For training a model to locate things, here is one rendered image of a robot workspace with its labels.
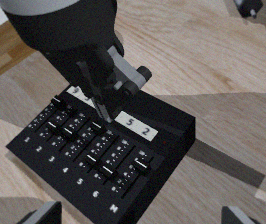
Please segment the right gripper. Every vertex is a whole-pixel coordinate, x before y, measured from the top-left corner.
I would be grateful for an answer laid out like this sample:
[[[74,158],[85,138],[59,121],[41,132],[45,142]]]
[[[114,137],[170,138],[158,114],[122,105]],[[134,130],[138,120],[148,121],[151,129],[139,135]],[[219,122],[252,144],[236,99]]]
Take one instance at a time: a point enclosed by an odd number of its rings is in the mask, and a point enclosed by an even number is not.
[[[22,41],[71,86],[79,86],[109,123],[152,77],[147,67],[136,70],[123,58],[124,48],[114,32],[117,0],[79,0],[39,15],[2,10]]]

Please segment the black lighting desk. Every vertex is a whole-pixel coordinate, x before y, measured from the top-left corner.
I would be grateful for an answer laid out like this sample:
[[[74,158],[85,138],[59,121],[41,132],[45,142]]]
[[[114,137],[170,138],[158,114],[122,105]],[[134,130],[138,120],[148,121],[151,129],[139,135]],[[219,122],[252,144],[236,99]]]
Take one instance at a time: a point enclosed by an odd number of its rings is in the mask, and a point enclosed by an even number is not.
[[[142,90],[110,123],[79,86],[50,101],[5,147],[94,224],[137,224],[196,141],[194,116]]]

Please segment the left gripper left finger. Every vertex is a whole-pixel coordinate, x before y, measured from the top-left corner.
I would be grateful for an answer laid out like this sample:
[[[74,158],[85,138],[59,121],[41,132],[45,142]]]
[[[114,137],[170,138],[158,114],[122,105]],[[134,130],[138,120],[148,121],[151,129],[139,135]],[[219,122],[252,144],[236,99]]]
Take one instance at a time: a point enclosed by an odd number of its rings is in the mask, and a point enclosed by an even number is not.
[[[17,224],[61,224],[61,220],[61,202],[47,201],[38,210],[28,213]]]

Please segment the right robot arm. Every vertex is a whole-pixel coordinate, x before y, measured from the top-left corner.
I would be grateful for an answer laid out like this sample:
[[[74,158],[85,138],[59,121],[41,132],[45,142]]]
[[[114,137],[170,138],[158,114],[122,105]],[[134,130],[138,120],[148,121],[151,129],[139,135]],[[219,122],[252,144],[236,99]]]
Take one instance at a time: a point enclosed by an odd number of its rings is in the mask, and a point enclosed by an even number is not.
[[[79,0],[0,0],[0,7],[16,15],[39,15],[65,8]]]

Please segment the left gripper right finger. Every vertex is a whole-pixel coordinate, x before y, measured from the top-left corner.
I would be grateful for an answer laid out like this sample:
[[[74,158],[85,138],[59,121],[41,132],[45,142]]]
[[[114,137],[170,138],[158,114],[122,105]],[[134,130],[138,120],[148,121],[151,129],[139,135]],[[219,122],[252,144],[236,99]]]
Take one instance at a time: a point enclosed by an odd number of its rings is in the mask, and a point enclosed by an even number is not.
[[[250,217],[251,218],[251,217]],[[260,224],[257,220],[246,216],[238,207],[223,206],[221,224]]]

